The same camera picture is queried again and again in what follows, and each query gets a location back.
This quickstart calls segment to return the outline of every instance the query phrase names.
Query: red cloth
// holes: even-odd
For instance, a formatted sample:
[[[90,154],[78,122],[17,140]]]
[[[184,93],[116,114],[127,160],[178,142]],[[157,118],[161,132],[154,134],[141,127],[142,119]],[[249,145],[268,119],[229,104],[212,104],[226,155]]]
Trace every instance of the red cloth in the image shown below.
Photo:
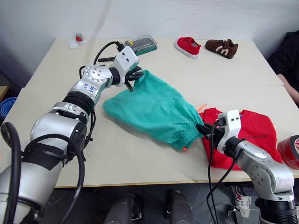
[[[216,108],[210,108],[206,109],[203,113],[200,113],[200,116],[204,123],[212,125],[218,119],[217,114],[219,113],[222,112],[218,111]],[[267,151],[275,161],[282,163],[280,154],[276,149],[276,132],[270,118],[247,110],[243,110],[240,113],[240,117],[242,128],[239,132],[239,139],[246,139],[259,146]],[[211,154],[210,140],[206,140],[205,137],[203,137],[202,142],[209,160]],[[231,164],[232,158],[214,150],[212,167],[228,169]],[[233,169],[241,170],[237,164],[235,164]]]

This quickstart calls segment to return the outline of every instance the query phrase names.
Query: robotic arm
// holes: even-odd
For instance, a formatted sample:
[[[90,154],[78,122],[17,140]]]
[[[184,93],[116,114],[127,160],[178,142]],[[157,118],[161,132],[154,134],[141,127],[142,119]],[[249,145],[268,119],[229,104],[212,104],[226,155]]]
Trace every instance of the robotic arm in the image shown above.
[[[238,110],[218,115],[219,128],[211,133],[211,126],[198,125],[200,133],[214,138],[214,148],[235,158],[238,166],[251,178],[260,208],[261,224],[297,224],[294,202],[294,177],[286,165],[272,159],[256,145],[238,139],[241,120]]]
[[[58,180],[61,169],[83,154],[79,150],[86,146],[87,122],[97,104],[101,92],[111,85],[126,84],[138,79],[139,60],[130,47],[124,47],[115,57],[111,67],[88,65],[82,69],[82,78],[74,84],[62,102],[56,103],[34,124],[30,140],[21,162],[21,179],[14,220],[7,223],[37,223],[39,211],[45,206]],[[11,166],[0,174],[0,223],[3,223]]]

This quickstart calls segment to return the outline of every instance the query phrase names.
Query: white sneaker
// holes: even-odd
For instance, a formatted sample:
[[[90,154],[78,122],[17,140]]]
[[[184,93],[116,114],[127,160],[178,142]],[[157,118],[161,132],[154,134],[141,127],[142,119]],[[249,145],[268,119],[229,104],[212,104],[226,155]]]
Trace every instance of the white sneaker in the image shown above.
[[[240,209],[241,216],[248,218],[250,214],[251,196],[242,195],[239,186],[234,187],[235,204]]]

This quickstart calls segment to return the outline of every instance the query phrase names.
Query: red object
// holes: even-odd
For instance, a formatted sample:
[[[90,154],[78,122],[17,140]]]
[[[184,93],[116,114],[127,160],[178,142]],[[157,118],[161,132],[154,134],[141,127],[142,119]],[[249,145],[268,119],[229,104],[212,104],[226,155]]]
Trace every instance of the red object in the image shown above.
[[[217,119],[217,114],[222,113],[216,108],[206,109],[200,116],[204,123],[213,124]],[[239,139],[246,139],[247,141],[259,146],[267,151],[272,158],[282,163],[279,152],[276,150],[276,132],[269,117],[255,112],[243,110],[240,113],[242,128],[239,132]],[[202,138],[203,145],[206,150],[207,158],[209,160],[211,154],[210,140]],[[228,169],[232,164],[232,158],[221,154],[214,150],[212,158],[212,167]],[[234,170],[241,170],[237,164],[233,167]]]
[[[281,141],[277,146],[285,164],[293,169],[299,169],[298,143],[299,135],[295,135]]]
[[[76,41],[78,41],[78,42],[79,41],[83,41],[83,39],[81,37],[79,37],[79,36],[76,35]]]
[[[197,58],[200,44],[196,43],[191,37],[178,38],[175,43],[176,48],[191,58]]]

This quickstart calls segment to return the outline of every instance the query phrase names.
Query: person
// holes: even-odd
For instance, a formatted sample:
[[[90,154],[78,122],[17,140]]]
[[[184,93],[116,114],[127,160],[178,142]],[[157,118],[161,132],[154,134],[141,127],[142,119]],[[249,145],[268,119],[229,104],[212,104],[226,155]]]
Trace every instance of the person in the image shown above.
[[[267,61],[299,107],[299,30],[288,32]]]

